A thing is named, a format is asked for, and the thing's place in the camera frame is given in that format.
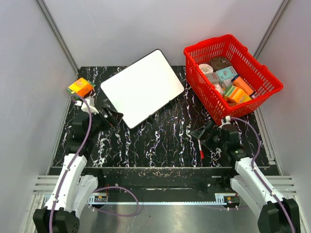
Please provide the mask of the white toilet paper roll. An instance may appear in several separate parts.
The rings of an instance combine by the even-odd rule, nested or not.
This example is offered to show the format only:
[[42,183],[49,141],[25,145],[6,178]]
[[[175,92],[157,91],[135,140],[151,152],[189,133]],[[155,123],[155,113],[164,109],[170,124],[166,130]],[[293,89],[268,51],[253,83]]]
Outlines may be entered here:
[[214,72],[212,66],[210,66],[209,64],[200,64],[198,67],[202,71],[202,73],[205,75]]

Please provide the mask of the brown round lid jar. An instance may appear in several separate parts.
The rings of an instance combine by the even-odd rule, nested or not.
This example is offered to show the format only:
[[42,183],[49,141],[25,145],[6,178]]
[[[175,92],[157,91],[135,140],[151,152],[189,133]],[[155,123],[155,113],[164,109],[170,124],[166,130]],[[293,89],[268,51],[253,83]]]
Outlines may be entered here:
[[218,56],[211,58],[209,65],[213,68],[213,71],[216,72],[220,69],[231,66],[231,62],[226,57]]

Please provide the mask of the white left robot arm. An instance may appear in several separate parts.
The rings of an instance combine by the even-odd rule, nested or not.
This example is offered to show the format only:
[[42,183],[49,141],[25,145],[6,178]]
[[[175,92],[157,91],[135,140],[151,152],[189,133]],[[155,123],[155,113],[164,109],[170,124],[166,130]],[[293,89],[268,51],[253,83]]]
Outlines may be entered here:
[[83,172],[94,147],[98,133],[118,126],[122,113],[104,107],[103,112],[81,111],[72,121],[70,138],[65,147],[63,167],[54,190],[45,206],[33,214],[39,233],[76,233],[80,216],[93,191],[104,189],[102,175]]

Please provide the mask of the white whiteboard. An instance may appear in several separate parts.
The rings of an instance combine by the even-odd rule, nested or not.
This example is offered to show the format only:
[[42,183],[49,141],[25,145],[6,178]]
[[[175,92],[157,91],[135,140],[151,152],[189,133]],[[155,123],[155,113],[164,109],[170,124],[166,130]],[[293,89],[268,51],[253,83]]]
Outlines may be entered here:
[[133,129],[183,93],[184,87],[159,49],[147,54],[100,85]]

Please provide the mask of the orange green snack box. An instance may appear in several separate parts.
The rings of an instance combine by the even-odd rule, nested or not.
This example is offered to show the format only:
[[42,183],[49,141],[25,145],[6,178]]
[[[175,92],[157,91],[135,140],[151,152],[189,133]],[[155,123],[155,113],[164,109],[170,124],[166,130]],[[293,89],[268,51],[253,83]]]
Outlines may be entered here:
[[71,84],[66,91],[69,94],[77,94],[81,97],[87,96],[96,85],[84,78],[79,78],[73,84]]

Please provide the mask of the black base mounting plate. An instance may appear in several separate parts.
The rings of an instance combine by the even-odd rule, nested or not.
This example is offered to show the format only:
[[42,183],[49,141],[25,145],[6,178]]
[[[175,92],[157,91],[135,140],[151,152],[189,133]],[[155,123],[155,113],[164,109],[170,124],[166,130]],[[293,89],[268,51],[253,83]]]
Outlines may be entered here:
[[128,188],[190,188],[208,191],[209,185],[229,190],[232,167],[87,167],[83,175],[98,177],[100,187],[118,184]]

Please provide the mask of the yellow green sponge pack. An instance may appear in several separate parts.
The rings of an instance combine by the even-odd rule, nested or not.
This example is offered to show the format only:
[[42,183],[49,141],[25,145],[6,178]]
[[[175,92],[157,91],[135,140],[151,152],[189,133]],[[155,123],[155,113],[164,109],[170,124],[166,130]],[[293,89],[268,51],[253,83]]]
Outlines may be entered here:
[[252,100],[243,89],[233,85],[227,87],[223,97],[226,101],[236,104],[245,103]]

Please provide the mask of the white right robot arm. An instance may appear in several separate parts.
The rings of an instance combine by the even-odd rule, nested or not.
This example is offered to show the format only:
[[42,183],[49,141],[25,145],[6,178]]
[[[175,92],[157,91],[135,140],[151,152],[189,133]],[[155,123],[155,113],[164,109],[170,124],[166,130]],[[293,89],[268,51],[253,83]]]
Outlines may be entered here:
[[199,145],[210,150],[220,149],[225,165],[231,165],[236,174],[222,178],[226,192],[235,191],[257,218],[261,233],[299,233],[301,231],[299,206],[294,199],[284,197],[268,181],[251,156],[241,145],[238,127],[231,117],[222,119],[220,126],[209,122],[192,131]]

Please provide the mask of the teal cardboard box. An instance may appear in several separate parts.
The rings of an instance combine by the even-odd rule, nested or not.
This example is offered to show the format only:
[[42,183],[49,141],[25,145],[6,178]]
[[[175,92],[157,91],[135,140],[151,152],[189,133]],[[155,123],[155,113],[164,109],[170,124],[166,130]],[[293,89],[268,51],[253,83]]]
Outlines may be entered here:
[[217,70],[216,74],[218,75],[220,81],[232,79],[233,77],[238,75],[238,73],[236,72],[233,66],[229,66],[229,67],[225,67],[223,69]]

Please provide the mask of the red plastic shopping basket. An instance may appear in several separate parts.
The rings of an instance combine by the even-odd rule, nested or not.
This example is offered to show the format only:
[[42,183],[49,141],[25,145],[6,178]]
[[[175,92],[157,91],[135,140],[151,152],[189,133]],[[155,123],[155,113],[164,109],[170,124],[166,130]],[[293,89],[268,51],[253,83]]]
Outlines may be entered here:
[[233,35],[184,48],[186,77],[217,125],[225,116],[242,117],[281,91],[283,84]]

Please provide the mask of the red whiteboard marker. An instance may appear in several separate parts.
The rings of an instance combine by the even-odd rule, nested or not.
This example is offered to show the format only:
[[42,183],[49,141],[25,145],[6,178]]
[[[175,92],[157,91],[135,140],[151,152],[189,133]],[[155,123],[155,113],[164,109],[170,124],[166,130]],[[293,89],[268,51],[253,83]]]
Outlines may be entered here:
[[204,155],[204,152],[202,150],[202,145],[201,145],[201,141],[198,139],[198,147],[199,147],[199,152],[200,152],[200,158],[201,159],[204,159],[205,158],[205,155]]

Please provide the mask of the orange blue box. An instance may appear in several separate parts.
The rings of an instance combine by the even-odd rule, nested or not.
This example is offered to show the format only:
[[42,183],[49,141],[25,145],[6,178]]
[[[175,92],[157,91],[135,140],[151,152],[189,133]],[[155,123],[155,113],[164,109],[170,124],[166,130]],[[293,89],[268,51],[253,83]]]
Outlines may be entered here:
[[249,84],[240,76],[236,75],[231,80],[232,84],[236,87],[241,88],[249,96],[253,95],[255,91],[249,86]]

